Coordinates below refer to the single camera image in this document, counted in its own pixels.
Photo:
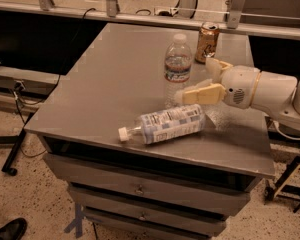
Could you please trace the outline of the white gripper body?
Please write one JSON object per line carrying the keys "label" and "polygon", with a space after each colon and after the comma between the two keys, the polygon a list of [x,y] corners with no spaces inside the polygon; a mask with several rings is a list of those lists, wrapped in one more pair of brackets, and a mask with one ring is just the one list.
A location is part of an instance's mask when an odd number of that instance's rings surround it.
{"label": "white gripper body", "polygon": [[247,109],[259,76],[260,70],[254,67],[239,65],[225,70],[221,77],[221,84],[226,89],[224,102],[229,106]]}

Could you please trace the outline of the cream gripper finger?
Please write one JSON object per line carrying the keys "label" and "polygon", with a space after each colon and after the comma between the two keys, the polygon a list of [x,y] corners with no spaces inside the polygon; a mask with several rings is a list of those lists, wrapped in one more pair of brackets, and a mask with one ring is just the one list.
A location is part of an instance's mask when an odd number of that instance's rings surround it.
{"label": "cream gripper finger", "polygon": [[204,80],[197,85],[183,90],[181,101],[183,104],[212,105],[222,101],[226,89],[220,83],[213,83],[211,79]]}
{"label": "cream gripper finger", "polygon": [[222,73],[232,67],[232,64],[215,58],[207,58],[205,65],[213,83],[219,83]]}

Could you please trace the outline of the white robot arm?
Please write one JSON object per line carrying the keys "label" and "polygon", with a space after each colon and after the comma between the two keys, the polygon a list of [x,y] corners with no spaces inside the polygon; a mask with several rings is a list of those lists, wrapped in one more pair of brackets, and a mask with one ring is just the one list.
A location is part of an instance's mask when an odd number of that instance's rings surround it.
{"label": "white robot arm", "polygon": [[296,77],[234,66],[208,58],[208,78],[178,91],[177,104],[212,105],[220,101],[240,109],[253,108],[274,121],[300,131],[300,80]]}

